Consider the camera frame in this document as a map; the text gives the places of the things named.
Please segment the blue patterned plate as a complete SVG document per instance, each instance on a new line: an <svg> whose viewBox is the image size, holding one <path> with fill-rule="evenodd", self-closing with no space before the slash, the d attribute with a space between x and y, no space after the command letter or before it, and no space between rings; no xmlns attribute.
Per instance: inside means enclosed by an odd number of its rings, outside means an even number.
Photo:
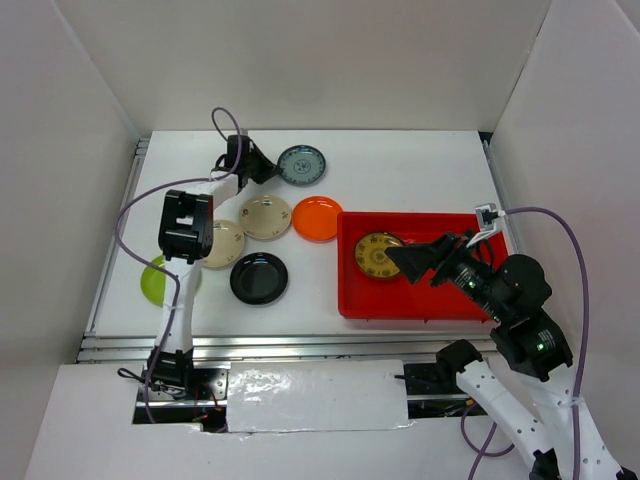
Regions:
<svg viewBox="0 0 640 480"><path fill-rule="evenodd" d="M319 149L310 145L294 145L280 154L277 166L286 183L307 186L324 175L327 162Z"/></svg>

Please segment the yellow patterned dark-rimmed plate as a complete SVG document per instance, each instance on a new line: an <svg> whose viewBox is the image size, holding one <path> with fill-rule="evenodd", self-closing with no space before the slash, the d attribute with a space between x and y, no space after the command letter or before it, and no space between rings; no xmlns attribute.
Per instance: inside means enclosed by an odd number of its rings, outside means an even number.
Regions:
<svg viewBox="0 0 640 480"><path fill-rule="evenodd" d="M354 248L354 259L359 270L377 280L390 280L400 274L395 263L387 256L386 249L401 247L404 242L397 236L375 231L361 237Z"/></svg>

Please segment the beige plate with motifs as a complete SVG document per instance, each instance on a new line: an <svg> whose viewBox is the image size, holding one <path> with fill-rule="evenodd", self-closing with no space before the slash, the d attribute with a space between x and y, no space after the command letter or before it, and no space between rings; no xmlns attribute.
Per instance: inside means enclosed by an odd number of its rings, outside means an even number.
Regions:
<svg viewBox="0 0 640 480"><path fill-rule="evenodd" d="M213 225L213 246L203 260L209 269L221 269L239 259L245 248L245 235L241 227L229 220L215 220Z"/></svg>
<svg viewBox="0 0 640 480"><path fill-rule="evenodd" d="M292 208L281 197L260 195L246 200L239 210L243 232L256 240L272 240L284 234L291 224Z"/></svg>

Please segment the black plate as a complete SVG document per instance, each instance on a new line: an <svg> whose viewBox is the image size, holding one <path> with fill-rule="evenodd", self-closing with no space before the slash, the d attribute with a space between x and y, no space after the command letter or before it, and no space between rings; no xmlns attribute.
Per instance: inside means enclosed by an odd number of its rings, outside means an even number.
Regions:
<svg viewBox="0 0 640 480"><path fill-rule="evenodd" d="M252 306L268 305L286 291L289 273L276 255L256 252L242 257L230 273L232 293L241 302Z"/></svg>

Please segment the lime green plate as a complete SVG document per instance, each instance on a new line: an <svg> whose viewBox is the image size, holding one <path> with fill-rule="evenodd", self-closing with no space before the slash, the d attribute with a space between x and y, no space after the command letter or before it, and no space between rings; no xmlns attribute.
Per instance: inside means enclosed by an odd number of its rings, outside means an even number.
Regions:
<svg viewBox="0 0 640 480"><path fill-rule="evenodd" d="M193 298L202 277L202 261L189 263L185 259L172 257L167 260L164 256L156 257L147 265L140 279L143 295L156 306L171 306L174 298L176 282L167 272L176 276L180 282L177 305L185 304Z"/></svg>

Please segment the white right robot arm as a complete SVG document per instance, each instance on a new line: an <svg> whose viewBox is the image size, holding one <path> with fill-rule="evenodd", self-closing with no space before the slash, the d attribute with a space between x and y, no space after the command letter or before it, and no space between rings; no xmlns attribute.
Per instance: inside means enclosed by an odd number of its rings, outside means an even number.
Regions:
<svg viewBox="0 0 640 480"><path fill-rule="evenodd" d="M530 478L635 478L613 458L586 402L574 391L578 369L564 333L542 308L551 288L537 261L515 254L494 268L468 247L466 237L454 234L389 247L386 254L410 283L431 273L431 286L455 286L495 321L490 336L527 388L535 413L467 340L437 353L435 378L442 389L462 390L482 407L521 455Z"/></svg>

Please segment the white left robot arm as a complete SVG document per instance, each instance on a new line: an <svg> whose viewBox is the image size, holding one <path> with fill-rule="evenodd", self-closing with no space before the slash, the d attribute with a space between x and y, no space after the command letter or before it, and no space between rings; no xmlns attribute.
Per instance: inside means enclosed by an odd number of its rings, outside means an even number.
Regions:
<svg viewBox="0 0 640 480"><path fill-rule="evenodd" d="M196 390L192 317L203 262L214 244L214 210L236 197L249 182L263 184L280 173L246 133L227 138L227 152L210 178L165 193L158 243L164 288L161 331L147 362L144 385L162 385L176 399Z"/></svg>

